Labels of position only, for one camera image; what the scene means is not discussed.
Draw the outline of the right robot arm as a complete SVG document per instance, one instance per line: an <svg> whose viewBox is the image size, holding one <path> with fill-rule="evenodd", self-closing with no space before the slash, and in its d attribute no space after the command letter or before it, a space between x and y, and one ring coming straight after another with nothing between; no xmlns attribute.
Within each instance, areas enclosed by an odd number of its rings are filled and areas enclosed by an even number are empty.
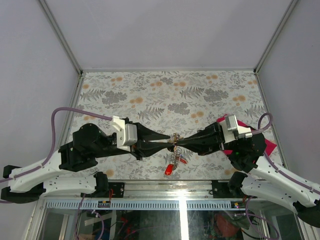
<svg viewBox="0 0 320 240"><path fill-rule="evenodd" d="M320 185L270 160L260 130L225 119L178 140L176 146L200 156L230 151L227 158L237 169L228 182L231 196L244 194L270 201L292 211L305 223L320 226Z"/></svg>

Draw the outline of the key bunch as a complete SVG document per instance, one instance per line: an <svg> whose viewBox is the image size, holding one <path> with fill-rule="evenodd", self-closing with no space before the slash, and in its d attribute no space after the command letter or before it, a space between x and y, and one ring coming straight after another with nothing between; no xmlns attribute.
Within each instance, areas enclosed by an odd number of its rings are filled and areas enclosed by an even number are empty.
<svg viewBox="0 0 320 240"><path fill-rule="evenodd" d="M178 140L182 137L178 133L173 133L172 137L169 139L169 143L172 143L173 146L169 147L168 150L171 152L170 161L167 165L164 174L170 176L179 166L179 164L187 165L188 161L182 155L182 150L179 146L176 145Z"/></svg>

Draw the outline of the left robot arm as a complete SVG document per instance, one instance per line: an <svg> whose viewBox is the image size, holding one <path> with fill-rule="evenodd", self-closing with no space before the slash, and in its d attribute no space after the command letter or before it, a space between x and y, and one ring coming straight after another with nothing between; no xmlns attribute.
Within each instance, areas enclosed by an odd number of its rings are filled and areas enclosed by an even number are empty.
<svg viewBox="0 0 320 240"><path fill-rule="evenodd" d="M99 158L131 154L137 160L170 149L170 136L155 132L140 123L112 120L114 132L105 134L87 123L72 134L72 141L49 156L26 167L7 165L3 178L8 185L0 191L1 203L26 204L46 196L110 198L112 189L107 174L96 171L84 177L67 177L97 166Z"/></svg>

